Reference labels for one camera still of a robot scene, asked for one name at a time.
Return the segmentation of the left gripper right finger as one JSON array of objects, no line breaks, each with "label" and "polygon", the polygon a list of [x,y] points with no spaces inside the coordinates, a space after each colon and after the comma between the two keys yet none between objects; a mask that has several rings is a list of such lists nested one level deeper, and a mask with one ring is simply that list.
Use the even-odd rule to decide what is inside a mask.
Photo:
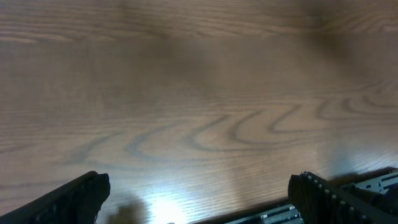
[{"label": "left gripper right finger", "polygon": [[346,185],[303,172],[289,180],[288,197],[305,223],[397,224],[397,171]]}]

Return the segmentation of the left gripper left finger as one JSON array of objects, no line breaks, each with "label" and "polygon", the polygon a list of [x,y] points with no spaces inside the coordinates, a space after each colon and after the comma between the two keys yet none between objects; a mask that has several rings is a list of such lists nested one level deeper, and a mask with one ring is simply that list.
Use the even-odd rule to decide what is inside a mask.
[{"label": "left gripper left finger", "polygon": [[95,224],[110,195],[109,175],[90,171],[1,216],[1,224]]}]

